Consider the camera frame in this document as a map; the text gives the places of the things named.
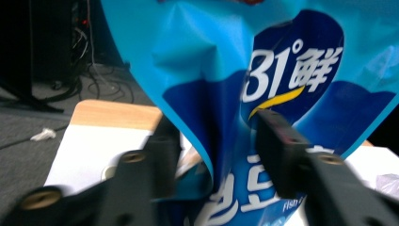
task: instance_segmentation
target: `floor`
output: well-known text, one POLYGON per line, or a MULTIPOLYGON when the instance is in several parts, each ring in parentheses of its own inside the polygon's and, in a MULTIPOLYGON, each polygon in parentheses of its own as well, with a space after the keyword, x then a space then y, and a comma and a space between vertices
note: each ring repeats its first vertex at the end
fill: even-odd
POLYGON ((42 82, 33 84, 35 97, 48 100, 48 105, 63 109, 63 113, 35 111, 13 101, 15 98, 0 88, 0 222, 23 194, 43 186, 76 104, 86 99, 100 99, 153 105, 125 69, 88 65, 78 79, 81 88, 64 98, 53 97, 65 93, 68 87, 42 82), (43 128, 55 130, 56 137, 31 141, 30 138, 43 128))

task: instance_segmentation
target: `yellow swoosh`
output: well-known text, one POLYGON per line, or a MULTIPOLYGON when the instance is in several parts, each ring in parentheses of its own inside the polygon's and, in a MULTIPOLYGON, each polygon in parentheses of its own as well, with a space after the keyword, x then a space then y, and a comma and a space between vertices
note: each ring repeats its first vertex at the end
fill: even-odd
POLYGON ((289 102, 289 101, 293 100, 294 98, 296 98, 297 96, 299 96, 302 93, 303 89, 305 89, 305 86, 300 87, 298 89, 291 90, 291 91, 289 91, 287 93, 283 93, 283 94, 277 95, 277 96, 273 97, 272 99, 269 99, 269 100, 261 103, 260 105, 258 105, 257 107, 255 107, 251 111, 251 113, 249 114, 249 118, 248 119, 250 119, 253 115, 255 115, 255 113, 259 109, 266 109, 266 108, 268 108, 270 106, 281 105, 283 103, 286 103, 286 102, 289 102))

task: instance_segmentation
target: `printed logo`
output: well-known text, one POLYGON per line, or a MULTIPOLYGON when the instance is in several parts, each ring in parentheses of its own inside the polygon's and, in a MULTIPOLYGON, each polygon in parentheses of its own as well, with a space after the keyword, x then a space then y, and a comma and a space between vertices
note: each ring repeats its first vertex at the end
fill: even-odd
POLYGON ((303 10, 291 22, 261 32, 242 92, 243 120, 270 108, 294 123, 326 91, 342 55, 343 31, 320 12, 303 10))

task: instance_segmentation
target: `blue plastic bag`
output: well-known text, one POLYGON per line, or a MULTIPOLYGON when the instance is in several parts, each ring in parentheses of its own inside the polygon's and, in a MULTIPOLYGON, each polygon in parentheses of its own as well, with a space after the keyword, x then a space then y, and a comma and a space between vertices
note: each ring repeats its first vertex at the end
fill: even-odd
POLYGON ((397 1, 102 3, 121 58, 207 168, 181 180, 174 225, 282 225, 300 205, 253 149, 258 109, 347 157, 399 103, 397 1))

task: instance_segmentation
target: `snack bag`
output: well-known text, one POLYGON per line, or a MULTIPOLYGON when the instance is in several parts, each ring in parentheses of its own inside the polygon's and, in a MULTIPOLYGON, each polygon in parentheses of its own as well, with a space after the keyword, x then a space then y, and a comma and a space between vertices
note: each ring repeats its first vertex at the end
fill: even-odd
POLYGON ((121 58, 206 167, 164 201, 173 225, 282 225, 301 204, 278 197, 253 149, 257 110, 347 157, 398 105, 398 1, 102 4, 121 58))

